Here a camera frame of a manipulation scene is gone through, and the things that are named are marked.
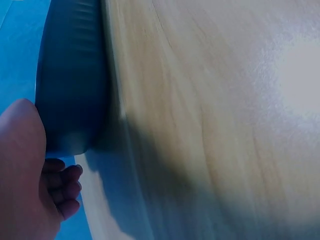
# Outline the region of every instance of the dark blue object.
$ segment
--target dark blue object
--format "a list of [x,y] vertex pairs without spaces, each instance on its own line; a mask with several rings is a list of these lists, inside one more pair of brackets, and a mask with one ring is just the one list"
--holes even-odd
[[107,109],[107,69],[100,0],[52,0],[44,25],[35,105],[47,157],[84,153]]

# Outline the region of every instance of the wooden table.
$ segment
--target wooden table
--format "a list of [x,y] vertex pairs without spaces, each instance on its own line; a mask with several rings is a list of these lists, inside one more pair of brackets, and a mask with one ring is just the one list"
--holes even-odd
[[103,9],[112,110],[76,157],[93,239],[320,239],[320,1]]

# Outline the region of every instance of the blue floor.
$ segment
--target blue floor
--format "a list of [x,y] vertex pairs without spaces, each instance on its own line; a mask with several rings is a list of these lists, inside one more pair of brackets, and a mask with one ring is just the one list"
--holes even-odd
[[[39,47],[50,0],[0,0],[0,113],[14,100],[34,101]],[[67,165],[73,158],[64,159]],[[56,240],[91,240],[83,206]]]

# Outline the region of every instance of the wooden surface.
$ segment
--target wooden surface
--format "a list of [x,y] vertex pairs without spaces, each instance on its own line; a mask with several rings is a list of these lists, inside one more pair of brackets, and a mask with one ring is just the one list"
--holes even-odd
[[76,157],[93,238],[320,239],[320,2],[103,7],[112,111]]

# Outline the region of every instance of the hand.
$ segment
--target hand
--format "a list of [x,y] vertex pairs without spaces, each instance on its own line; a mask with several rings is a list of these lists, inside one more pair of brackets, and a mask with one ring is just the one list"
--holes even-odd
[[0,239],[53,240],[79,209],[82,168],[45,155],[37,109],[16,101],[0,116]]

